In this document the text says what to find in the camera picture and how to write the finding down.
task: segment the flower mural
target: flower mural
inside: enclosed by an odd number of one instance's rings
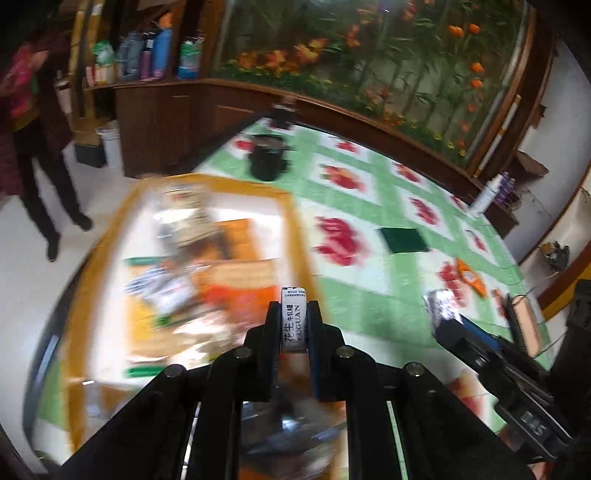
[[[516,48],[509,0],[236,0],[215,76],[375,118],[466,167]]]

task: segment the white wall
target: white wall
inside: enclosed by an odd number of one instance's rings
[[[533,247],[572,195],[591,159],[591,85],[562,41],[556,45],[547,107],[537,129],[528,131],[519,149],[549,169],[527,185],[524,204],[515,212],[519,225],[505,239],[516,260]]]

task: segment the cabinet door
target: cabinet door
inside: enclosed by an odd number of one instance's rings
[[[160,107],[163,120],[161,171],[177,165],[191,151],[191,86],[162,87]]]
[[[161,171],[162,115],[158,87],[117,89],[117,119],[121,129],[121,155],[130,177]]]

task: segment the white container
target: white container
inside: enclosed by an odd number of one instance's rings
[[[109,168],[123,170],[123,158],[121,156],[121,140],[119,139],[119,122],[112,120],[104,127],[97,128],[105,146],[105,156]]]
[[[477,217],[481,213],[486,212],[492,201],[495,199],[496,194],[499,193],[501,188],[501,181],[503,175],[498,173],[496,177],[487,182],[480,195],[474,200],[474,202],[468,208],[468,215],[471,217]]]

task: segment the orange package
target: orange package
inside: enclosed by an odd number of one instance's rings
[[[482,279],[460,258],[456,258],[457,274],[462,281],[470,285],[478,295],[486,298],[486,287]]]
[[[264,323],[269,302],[279,300],[274,260],[214,262],[196,281],[201,301],[224,308],[245,330]]]

